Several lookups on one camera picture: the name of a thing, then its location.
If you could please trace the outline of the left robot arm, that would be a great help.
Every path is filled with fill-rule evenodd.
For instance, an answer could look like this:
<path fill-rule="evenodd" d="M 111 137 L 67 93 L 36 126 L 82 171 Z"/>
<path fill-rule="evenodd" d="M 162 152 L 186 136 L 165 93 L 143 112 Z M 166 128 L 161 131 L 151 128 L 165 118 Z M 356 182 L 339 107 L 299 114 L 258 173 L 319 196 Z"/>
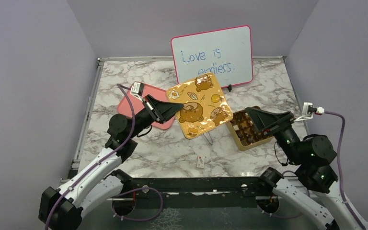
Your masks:
<path fill-rule="evenodd" d="M 116 114 L 109 121 L 110 135 L 100 154 L 80 173 L 55 189 L 48 187 L 40 201 L 38 218 L 45 229 L 76 230 L 83 218 L 112 196 L 127 196 L 131 192 L 131 177 L 118 167 L 135 150 L 137 136 L 153 122 L 172 119 L 184 105 L 162 102 L 151 95 L 142 100 L 144 109 L 129 118 Z"/>

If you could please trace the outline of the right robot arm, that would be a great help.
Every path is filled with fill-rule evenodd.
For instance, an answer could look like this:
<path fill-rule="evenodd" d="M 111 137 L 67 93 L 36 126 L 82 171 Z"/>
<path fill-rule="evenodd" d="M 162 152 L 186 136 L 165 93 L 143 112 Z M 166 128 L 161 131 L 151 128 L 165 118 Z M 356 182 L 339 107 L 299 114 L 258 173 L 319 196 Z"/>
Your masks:
<path fill-rule="evenodd" d="M 274 168 L 268 168 L 258 178 L 257 188 L 263 195 L 274 195 L 288 201 L 308 217 L 320 230 L 368 230 L 366 221 L 346 197 L 342 172 L 335 173 L 333 160 L 340 163 L 340 149 L 334 149 L 325 135 L 308 135 L 300 139 L 292 124 L 325 114 L 322 107 L 304 103 L 301 116 L 291 112 L 272 113 L 247 107 L 255 130 L 273 136 L 291 165 L 298 166 L 295 175 L 299 182 L 320 200 L 317 203 Z"/>

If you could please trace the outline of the small white red card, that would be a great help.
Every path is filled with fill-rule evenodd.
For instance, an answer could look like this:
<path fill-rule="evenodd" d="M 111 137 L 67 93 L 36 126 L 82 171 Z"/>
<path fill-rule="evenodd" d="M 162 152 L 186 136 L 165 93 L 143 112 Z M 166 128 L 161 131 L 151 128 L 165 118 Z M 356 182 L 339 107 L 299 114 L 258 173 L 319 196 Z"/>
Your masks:
<path fill-rule="evenodd" d="M 205 166 L 205 156 L 198 156 L 196 167 L 203 169 Z"/>

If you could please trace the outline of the pink plastic tray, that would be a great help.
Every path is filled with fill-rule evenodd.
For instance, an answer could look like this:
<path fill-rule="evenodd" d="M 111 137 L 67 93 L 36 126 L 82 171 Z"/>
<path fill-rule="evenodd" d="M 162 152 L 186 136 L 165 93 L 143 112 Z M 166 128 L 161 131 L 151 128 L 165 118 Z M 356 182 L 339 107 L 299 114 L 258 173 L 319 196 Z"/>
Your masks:
<path fill-rule="evenodd" d="M 127 91 L 127 96 L 128 99 L 130 99 L 134 112 L 135 114 L 137 114 L 138 112 L 140 112 L 142 109 L 144 109 L 144 105 L 142 104 L 142 102 L 134 97 L 130 91 Z M 143 95 L 151 95 L 152 97 L 154 97 L 155 99 L 159 100 L 159 101 L 163 101 L 163 102 L 168 102 L 168 98 L 166 97 L 166 91 L 161 89 L 161 88 L 157 88 L 155 86 L 151 86 L 148 84 L 144 84 L 144 89 L 143 89 Z M 123 114 L 129 118 L 132 117 L 132 112 L 129 106 L 129 103 L 127 101 L 127 98 L 124 96 L 124 98 L 121 100 L 121 102 L 119 103 L 119 105 L 117 106 L 117 111 L 119 114 Z M 173 118 L 171 118 L 170 120 L 168 120 L 167 122 L 160 124 L 157 122 L 153 122 L 152 126 L 156 127 L 158 129 L 162 129 L 162 130 L 167 130 L 169 129 L 172 125 L 173 122 L 175 120 L 175 116 L 173 116 Z"/>

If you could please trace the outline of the gold chocolate box tray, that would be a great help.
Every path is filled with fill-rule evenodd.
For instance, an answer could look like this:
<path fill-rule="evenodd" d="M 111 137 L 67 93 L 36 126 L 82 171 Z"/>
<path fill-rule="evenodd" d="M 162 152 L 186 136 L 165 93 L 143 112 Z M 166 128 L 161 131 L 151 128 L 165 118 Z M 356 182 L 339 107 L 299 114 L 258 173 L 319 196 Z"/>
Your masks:
<path fill-rule="evenodd" d="M 246 151 L 269 143 L 273 137 L 265 137 L 261 132 L 255 131 L 255 125 L 246 113 L 241 110 L 233 113 L 233 118 L 226 123 L 238 150 Z"/>

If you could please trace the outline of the black metal base rail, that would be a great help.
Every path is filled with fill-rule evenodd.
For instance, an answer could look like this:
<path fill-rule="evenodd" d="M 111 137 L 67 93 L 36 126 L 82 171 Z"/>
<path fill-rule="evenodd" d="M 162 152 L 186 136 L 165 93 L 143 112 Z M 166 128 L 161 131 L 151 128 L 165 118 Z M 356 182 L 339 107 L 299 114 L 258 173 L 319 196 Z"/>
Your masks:
<path fill-rule="evenodd" d="M 258 177 L 134 178 L 112 197 L 116 208 L 259 207 L 275 213 L 279 198 Z"/>

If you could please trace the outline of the silver tin lid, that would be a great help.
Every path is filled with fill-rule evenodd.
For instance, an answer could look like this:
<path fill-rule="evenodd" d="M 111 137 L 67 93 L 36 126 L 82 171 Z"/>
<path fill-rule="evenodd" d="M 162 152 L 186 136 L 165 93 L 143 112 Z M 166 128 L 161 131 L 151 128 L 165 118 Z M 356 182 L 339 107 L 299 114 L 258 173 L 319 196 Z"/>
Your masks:
<path fill-rule="evenodd" d="M 168 89 L 166 97 L 171 103 L 184 105 L 176 113 L 176 118 L 187 139 L 196 138 L 233 118 L 218 79 L 212 72 Z"/>

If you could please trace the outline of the pink framed whiteboard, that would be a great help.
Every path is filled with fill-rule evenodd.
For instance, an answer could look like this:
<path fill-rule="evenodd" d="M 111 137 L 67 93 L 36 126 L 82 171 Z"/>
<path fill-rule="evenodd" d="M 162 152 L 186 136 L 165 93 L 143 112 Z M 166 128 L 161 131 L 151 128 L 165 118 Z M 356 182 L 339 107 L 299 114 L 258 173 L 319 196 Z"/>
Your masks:
<path fill-rule="evenodd" d="M 178 83 L 208 72 L 222 88 L 254 80 L 252 30 L 248 25 L 176 36 L 170 44 Z"/>

